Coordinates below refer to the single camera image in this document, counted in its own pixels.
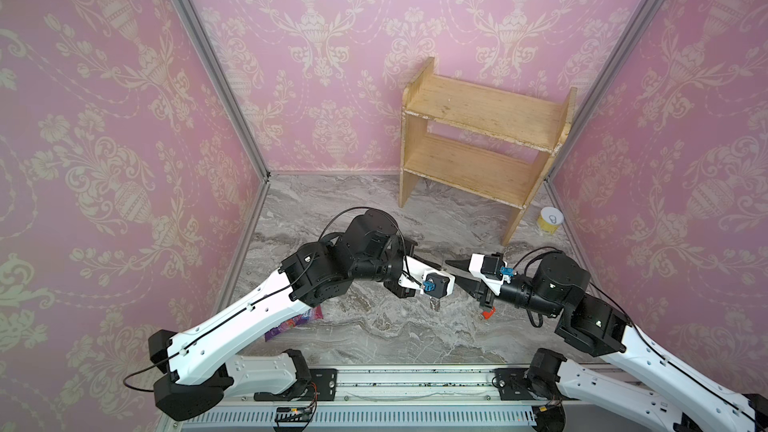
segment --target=black cable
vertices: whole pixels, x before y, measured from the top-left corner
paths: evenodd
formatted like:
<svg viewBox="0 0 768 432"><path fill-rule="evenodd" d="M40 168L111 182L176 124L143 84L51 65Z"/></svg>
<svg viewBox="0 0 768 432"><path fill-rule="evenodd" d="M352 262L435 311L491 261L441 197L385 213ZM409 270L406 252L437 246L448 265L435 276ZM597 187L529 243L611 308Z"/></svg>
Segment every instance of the black cable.
<svg viewBox="0 0 768 432"><path fill-rule="evenodd" d="M299 432L304 432L304 429L310 426L310 423L312 423L312 419L315 418L315 412L317 412L317 386L314 382L310 382L312 386L315 388L315 397L312 399L312 404L310 404L310 407L312 408L312 405L314 404L314 408L312 408L312 415L304 424L304 427L301 427L301 430Z"/></svg>
<svg viewBox="0 0 768 432"><path fill-rule="evenodd" d="M531 311L527 309L525 309L525 311L528 312L528 320L531 321L531 325L533 325L536 328L542 328L542 326L544 325L544 316L541 314L538 315L538 325L536 325L536 323L533 322L533 314L531 313Z"/></svg>
<svg viewBox="0 0 768 432"><path fill-rule="evenodd" d="M542 260L547 255L558 254L558 253L561 253L561 252L562 252L562 250L551 250L549 252L544 252L543 254L539 254L539 255L533 257L531 260L528 261L528 264L525 264L525 269L523 270L523 276L525 276L525 277L528 276L528 267L531 267L531 264L533 264L534 262Z"/></svg>
<svg viewBox="0 0 768 432"><path fill-rule="evenodd" d="M534 416L538 417L543 412L546 412L550 409L555 410L557 408L560 408L563 415L563 428L561 430L564 430L568 422L568 418L565 416L565 407L563 407L563 396L561 396L560 394L553 394L552 399L550 399L543 407L540 407L537 410L534 410Z"/></svg>
<svg viewBox="0 0 768 432"><path fill-rule="evenodd" d="M527 253L527 254L523 255L522 257L520 257L520 260L518 260L518 263L516 263L516 264L515 264L515 265L514 265L512 268L513 268L514 270L517 270L517 268L518 268L518 265L522 264L522 262L525 260L525 258L526 258L527 256L529 256L530 254L533 254L534 252L538 252L538 251L540 251L540 250L544 250L544 249L546 249L546 248L553 248L553 249L554 249L554 250L553 250L553 252L562 252L562 250L560 250L559 248L557 248L557 247L552 247L551 245L545 245L545 246L543 246L543 247L535 248L535 249L533 249L532 251L530 251L529 253Z"/></svg>
<svg viewBox="0 0 768 432"><path fill-rule="evenodd" d="M400 227L397 227L397 233L400 234L400 240L402 241L402 263L406 266L406 275L408 275L408 278L411 280L411 282L415 282L418 284L419 287L424 287L424 284L417 281L413 275L411 275L411 268L408 266L408 257L406 255L406 238L402 236L402 232L400 232Z"/></svg>
<svg viewBox="0 0 768 432"><path fill-rule="evenodd" d="M165 359L163 359L163 360L161 360L161 361L157 362L156 364L152 364L152 365L150 365L150 366L149 366L149 367L147 367L147 368L144 368L144 369L141 369L141 370L139 370L138 372L133 372L133 373L131 373L131 374L128 374L128 375L126 375L126 376L125 376L125 378L123 379L123 385L124 385L125 387L129 388L129 389L132 389L132 390L138 390L139 392L152 392L152 393L154 393L154 390L150 390L150 389L142 389L142 388L139 388L139 387L134 387L133 385L129 385L129 384L128 384L128 379L132 378L132 377L133 377L133 376L135 376L135 375L143 374L144 372L146 372L146 371L147 371L147 370L149 370L149 369L155 368L155 367L157 367L157 366L159 366L159 365L163 365L163 364L167 363L167 362L168 362L168 360L171 360L172 358L176 357L178 354L179 354L179 353L177 352L176 354L173 354L173 355L171 355L170 357L168 357L168 358L165 358Z"/></svg>
<svg viewBox="0 0 768 432"><path fill-rule="evenodd" d="M757 420L756 420L756 419L754 419L754 418L750 417L749 415L747 415L747 414L746 414L746 412L744 412L744 411L743 411L741 408L739 408L739 407L738 407L738 406L736 406L735 404L731 403L730 401L726 400L726 399L725 399L725 398L723 398L721 395L719 395L717 392L715 392L714 390L712 390L712 389L708 388L707 386L705 386L704 384L702 384L701 382L699 382L699 381L698 381L698 380L697 380L695 377L693 377L693 376L691 376L690 374L688 374L688 373L687 373L685 370L683 370L682 368L680 368L679 366L677 366L677 365L676 365L674 362L671 362L671 361L669 361L669 360L668 360L668 359L667 359L667 358L666 358L666 357L665 357L665 356L664 356L664 355L663 355L661 352L659 352L658 350L656 350L656 349L655 349L655 348L654 348L654 347L653 347L651 344L649 344L649 343L648 343L648 341L647 341L647 340L645 340L645 337L643 337L643 332L642 332L641 330L639 330L639 329L638 329L638 326L637 326L637 325L636 325L636 323L635 323L635 322L632 320L632 318L629 316L629 314L628 314L628 313L627 313L625 310L623 310L623 309L622 309L622 307L621 307L621 306L620 306L620 305L619 305L619 304L618 304L618 303L617 303L615 300L613 300L611 296L609 296L608 294L606 294L605 292L603 292L602 290L600 290L600 287L598 287L597 285L595 285L593 282L592 282L592 287L596 288L596 289L598 290L598 292L600 292L600 293L601 293L602 295L604 295L604 296L605 296L605 297L606 297L608 300L610 300L611 302L613 302L613 303L614 303L614 305L616 305L616 307L618 307L618 308L619 308L619 310L620 310L620 311L621 311L621 312L622 312L622 313L623 313L623 314L624 314L624 315L627 317L627 320L628 320L628 322L629 322L629 323L628 323L628 325L629 325L630 327L632 327L632 328L633 328L633 329L634 329L636 332L638 332L638 336L640 337L640 340L641 340L641 341L643 341L643 343L645 344L645 346L646 346L646 347L648 347L648 350L651 350L652 352L654 352L654 354L658 355L658 356L659 356L659 358L660 358L661 360L664 360L664 361L665 361L665 362L667 362L669 365L671 365L672 367L676 368L676 369L677 369L679 372L681 372L681 373L682 373L684 376L686 376L688 379L691 379L693 382L695 382L695 383L696 383L696 384L697 384L699 387L701 387L701 388L705 389L707 392L709 392L709 393L710 393L710 394L712 394L713 396L715 396L715 397L717 397L718 399L722 400L722 401L723 401L725 404L728 404L728 405L729 405L729 406L731 406L732 408L735 408L736 410L740 411L744 417L746 417L746 418L748 418L748 419L752 420L752 421L754 422L754 424L755 424L755 426L756 426L757 428L760 428L760 430L765 430L765 426L763 426L763 425L759 424L759 423L757 422Z"/></svg>
<svg viewBox="0 0 768 432"><path fill-rule="evenodd" d="M311 265L312 265L312 263L315 261L315 257L317 257L317 254L314 254L314 255L312 256L312 259L310 260L310 263L306 265L306 267L304 268L304 271L303 271L301 274L299 274L299 276L298 276L298 277L296 277L295 279L293 279L293 281L292 281L292 282L290 282L288 285L286 285L285 287L283 287L283 288L280 288L280 289L278 289L278 290L276 290L276 291L274 291L274 292L270 292L270 293L268 293L267 295L264 295L263 297L259 297L257 300L255 300L255 301L251 302L251 303L249 304L249 306L253 307L253 306L255 306L256 304L258 304L259 302L263 301L264 299L268 299L268 298L272 297L272 296L273 296L273 295L275 295L275 294L279 294L279 293L281 293L281 292L284 292L284 291L285 291L285 290L287 290L288 288L291 288L291 287L293 287L293 285L294 285L295 283L297 283L297 282L298 282L298 281L299 281L299 280L300 280L300 279L301 279L301 278L304 276L304 274L306 274L306 271L310 270L310 266L311 266ZM192 341L192 342L191 342L189 345L185 346L185 347L184 347L184 349L188 349L188 348L192 347L193 345L195 345L195 344L197 343L197 341L201 340L203 337L205 337L206 335L208 335L208 334L210 334L211 332L215 331L216 329L218 329L219 327L221 327L222 325L224 325L226 322L229 322L230 320L232 320L233 318L237 317L239 314L242 314L242 313L243 313L243 312L245 312L246 310L248 310L248 308L242 308L241 310L239 310L239 311L235 312L234 314L232 314L231 316L227 317L227 318L226 318L224 321L222 321L222 322L220 322L220 323L216 324L216 327L213 327L211 330L209 330L209 331L205 331L204 333L202 333L202 334L201 334L201 335L200 335L198 338L196 338L195 340L193 340L193 341Z"/></svg>
<svg viewBox="0 0 768 432"><path fill-rule="evenodd" d="M325 234L326 234L326 230L328 230L328 228L329 228L329 227L330 227L330 226L331 226L331 225L332 225L332 224L333 224L333 223L336 221L336 219L338 219L339 217L343 216L343 215L344 215L344 214L346 214L347 212L350 212L350 211L352 211L352 210L359 210L360 208L365 208L365 209L368 209L368 208L370 208L370 207L350 207L350 208L346 208L346 209L342 210L341 212L339 212L338 214L336 214L336 216L335 216L334 218L332 218L332 219L330 220L330 222L328 222L328 224L326 224L326 227L325 227L325 228L322 230L322 232L320 233L320 236L318 237L318 239L317 239L317 240L318 240L318 241L319 241L319 240L322 240L322 237L323 237L323 235L325 235Z"/></svg>

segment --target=wooden side panel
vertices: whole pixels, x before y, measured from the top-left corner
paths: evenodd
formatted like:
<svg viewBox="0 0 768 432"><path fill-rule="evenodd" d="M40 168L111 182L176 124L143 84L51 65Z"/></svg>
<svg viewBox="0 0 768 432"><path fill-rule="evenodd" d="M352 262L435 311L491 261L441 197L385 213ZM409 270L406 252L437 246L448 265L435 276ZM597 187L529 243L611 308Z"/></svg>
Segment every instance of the wooden side panel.
<svg viewBox="0 0 768 432"><path fill-rule="evenodd" d="M403 168L406 161L410 158L413 151L418 147L418 143L427 134L427 119L412 116L406 113L402 114L402 124L400 126L400 197L398 204L403 207L411 196L413 188L416 187L418 176L406 172Z"/></svg>
<svg viewBox="0 0 768 432"><path fill-rule="evenodd" d="M506 246L509 244L509 240L512 238L514 230L520 224L520 220L523 218L525 210L526 209L521 210L520 208L512 207L512 211L509 214L509 222L507 222L507 228L504 230L504 236L502 237L502 245Z"/></svg>
<svg viewBox="0 0 768 432"><path fill-rule="evenodd" d="M421 89L424 82L429 80L435 73L435 57L429 57L427 62L424 63L424 67L416 74L416 78L410 82L402 92L402 106L408 107L414 97L418 94L418 90Z"/></svg>
<svg viewBox="0 0 768 432"><path fill-rule="evenodd" d="M558 134L556 137L558 141L554 144L554 153L560 150L565 139L568 138L568 134L571 133L571 124L574 121L574 113L576 112L576 93L578 90L576 87L571 87L571 91L568 93L568 97L565 98L565 102L562 105L562 116L560 119L560 126L558 127Z"/></svg>
<svg viewBox="0 0 768 432"><path fill-rule="evenodd" d="M549 169L552 168L552 162L554 162L554 154L546 152L539 152L536 159L533 160L531 166L531 181L528 183L531 188L528 192L528 196L525 198L525 207L533 201L533 197L536 196L538 188L542 186L544 177L549 173Z"/></svg>
<svg viewBox="0 0 768 432"><path fill-rule="evenodd" d="M420 177L416 174L411 174L405 170L400 171L400 197L398 198L398 205L400 208L405 206L408 197L411 196L413 188L416 187Z"/></svg>

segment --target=purple snack bag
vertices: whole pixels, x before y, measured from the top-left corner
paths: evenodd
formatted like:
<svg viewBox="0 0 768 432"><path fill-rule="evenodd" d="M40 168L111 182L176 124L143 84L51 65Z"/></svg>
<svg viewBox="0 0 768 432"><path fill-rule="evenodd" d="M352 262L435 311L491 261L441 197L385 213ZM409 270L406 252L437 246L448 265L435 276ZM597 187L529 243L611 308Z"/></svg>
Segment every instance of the purple snack bag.
<svg viewBox="0 0 768 432"><path fill-rule="evenodd" d="M269 341L270 339L278 335L280 332L284 332L289 329L292 329L297 325L306 324L307 322L312 321L316 318L322 318L322 309L320 308L319 305L315 308L311 308L310 310L304 312L303 314L300 314L288 319L287 321L283 322L277 327L274 327L266 331L266 334L264 334L264 340Z"/></svg>

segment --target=wooden shelf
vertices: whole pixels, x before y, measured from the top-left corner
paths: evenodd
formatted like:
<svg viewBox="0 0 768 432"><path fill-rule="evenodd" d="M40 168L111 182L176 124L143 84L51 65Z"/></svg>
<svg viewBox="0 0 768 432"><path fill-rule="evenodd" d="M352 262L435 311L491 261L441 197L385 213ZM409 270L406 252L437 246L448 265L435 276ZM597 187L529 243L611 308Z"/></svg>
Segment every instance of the wooden shelf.
<svg viewBox="0 0 768 432"><path fill-rule="evenodd" d="M531 164L496 152L426 134L404 169L478 196L523 208L531 189Z"/></svg>
<svg viewBox="0 0 768 432"><path fill-rule="evenodd" d="M426 64L402 92L400 198L403 207L426 177L512 207L502 236L507 245L544 176L568 138L576 103L564 103L436 76ZM427 133L429 120L538 150L527 163Z"/></svg>
<svg viewBox="0 0 768 432"><path fill-rule="evenodd" d="M405 107L406 113L521 146L552 152L562 104L432 76Z"/></svg>

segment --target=black mounting plate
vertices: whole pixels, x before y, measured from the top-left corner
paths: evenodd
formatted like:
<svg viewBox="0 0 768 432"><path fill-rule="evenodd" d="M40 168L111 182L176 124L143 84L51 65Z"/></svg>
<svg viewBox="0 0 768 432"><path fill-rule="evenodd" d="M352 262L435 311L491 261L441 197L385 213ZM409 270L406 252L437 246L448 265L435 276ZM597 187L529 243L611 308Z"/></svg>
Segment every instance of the black mounting plate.
<svg viewBox="0 0 768 432"><path fill-rule="evenodd" d="M498 395L502 400L536 400L528 391L526 370L526 368L494 369L493 386L498 389Z"/></svg>
<svg viewBox="0 0 768 432"><path fill-rule="evenodd" d="M317 401L318 402L333 402L336 398L336 376L339 371L337 369L313 369L310 368L312 373L312 382L317 386ZM312 386L306 388L306 392L302 395L303 398L309 398L312 400L312 396L315 393L315 389Z"/></svg>

